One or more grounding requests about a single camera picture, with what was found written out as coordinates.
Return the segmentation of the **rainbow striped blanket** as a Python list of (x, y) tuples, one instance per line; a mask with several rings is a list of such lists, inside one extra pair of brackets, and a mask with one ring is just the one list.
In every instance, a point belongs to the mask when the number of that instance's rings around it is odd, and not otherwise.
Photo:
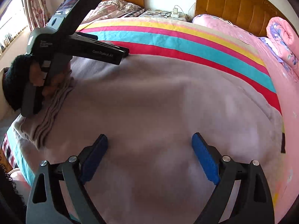
[[(91, 33), (97, 35), (103, 41), (112, 41), (116, 45), (128, 47), (131, 52), (129, 56), (167, 57), (205, 65), (226, 72), (249, 83), (265, 97), (272, 107), (281, 113), (274, 85), (265, 66), (261, 64), (261, 60), (252, 53), (236, 46), (229, 48), (227, 43), (220, 44), (219, 38), (211, 41), (204, 32), (179, 28), (171, 24), (147, 23), (144, 21), (129, 21), (125, 26), (116, 25), (111, 28), (101, 25), (93, 29)], [(45, 117), (41, 122), (41, 135), (43, 136), (46, 134), (47, 127), (52, 126), (54, 123), (54, 118), (67, 94), (75, 85), (72, 68), (66, 66), (64, 71), (66, 72), (66, 78), (59, 82), (59, 88), (53, 98), (46, 100), (43, 106), (47, 108)], [(32, 171), (22, 154), (18, 138), (14, 133), (13, 124), (9, 129), (9, 135), (19, 147), (15, 154), (17, 165), (25, 181), (31, 185), (36, 171)]]

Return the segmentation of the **white power strip charger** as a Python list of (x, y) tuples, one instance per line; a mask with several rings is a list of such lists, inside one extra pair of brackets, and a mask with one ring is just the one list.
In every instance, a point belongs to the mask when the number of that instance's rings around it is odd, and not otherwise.
[(171, 13), (172, 18), (179, 18), (179, 12), (178, 8), (173, 8), (172, 13)]

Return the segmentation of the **black-rimmed eyeglasses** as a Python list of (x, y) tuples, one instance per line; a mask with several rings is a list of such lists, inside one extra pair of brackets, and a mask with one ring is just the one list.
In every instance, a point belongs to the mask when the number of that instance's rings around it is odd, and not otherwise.
[(155, 10), (155, 12), (157, 17), (169, 18), (171, 16), (169, 11)]

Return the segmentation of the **floral window curtain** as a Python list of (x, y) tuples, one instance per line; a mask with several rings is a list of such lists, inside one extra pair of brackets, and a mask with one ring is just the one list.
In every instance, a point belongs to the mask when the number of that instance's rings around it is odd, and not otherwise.
[(23, 0), (23, 3), (30, 30), (45, 27), (50, 20), (46, 0)]

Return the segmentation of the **pink bed sheet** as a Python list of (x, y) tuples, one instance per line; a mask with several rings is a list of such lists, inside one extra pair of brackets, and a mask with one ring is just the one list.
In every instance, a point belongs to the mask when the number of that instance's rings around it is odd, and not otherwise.
[(207, 14), (197, 15), (193, 23), (253, 46), (266, 64), (277, 91), (285, 130), (282, 176), (274, 195), (275, 221), (298, 223), (298, 71), (278, 57), (267, 35), (254, 36), (228, 20)]

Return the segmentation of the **pink floral crumpled duvet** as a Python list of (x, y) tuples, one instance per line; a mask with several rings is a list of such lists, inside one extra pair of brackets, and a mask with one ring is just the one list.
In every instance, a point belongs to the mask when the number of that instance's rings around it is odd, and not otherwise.
[(102, 1), (86, 15), (81, 24), (113, 18), (138, 17), (144, 11), (145, 8), (124, 0)]

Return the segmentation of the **barred window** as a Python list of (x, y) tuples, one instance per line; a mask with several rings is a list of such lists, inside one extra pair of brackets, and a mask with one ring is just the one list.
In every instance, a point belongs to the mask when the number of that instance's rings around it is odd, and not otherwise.
[(27, 26), (23, 0), (12, 0), (1, 17), (1, 55)]

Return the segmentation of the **plaid bed sheet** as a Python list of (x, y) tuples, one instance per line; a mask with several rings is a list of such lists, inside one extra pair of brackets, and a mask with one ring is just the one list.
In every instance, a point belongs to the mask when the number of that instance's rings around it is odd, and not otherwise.
[(7, 134), (4, 135), (4, 139), (1, 144), (1, 163), (8, 171), (18, 168), (17, 161), (13, 151), (11, 150)]

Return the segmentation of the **wooden headboard near bed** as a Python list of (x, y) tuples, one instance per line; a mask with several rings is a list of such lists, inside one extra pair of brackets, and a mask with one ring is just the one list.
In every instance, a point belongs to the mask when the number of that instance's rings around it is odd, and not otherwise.
[(195, 16), (213, 15), (258, 37), (266, 36), (266, 27), (273, 17), (287, 18), (268, 0), (196, 0)]

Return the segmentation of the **nightstand with floral cloth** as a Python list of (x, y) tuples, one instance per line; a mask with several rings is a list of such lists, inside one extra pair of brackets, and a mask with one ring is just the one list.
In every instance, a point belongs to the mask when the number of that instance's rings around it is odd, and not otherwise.
[(173, 14), (171, 11), (149, 9), (139, 16), (147, 18), (165, 18), (187, 22), (187, 18), (185, 17), (184, 13), (181, 12), (178, 12), (178, 14)]

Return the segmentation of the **rolled pink floral quilt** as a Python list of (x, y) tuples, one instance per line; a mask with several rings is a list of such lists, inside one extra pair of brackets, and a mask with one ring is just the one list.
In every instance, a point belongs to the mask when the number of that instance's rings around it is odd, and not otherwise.
[(298, 35), (283, 18), (273, 17), (266, 27), (266, 35), (276, 48), (277, 55), (295, 72), (298, 71)]

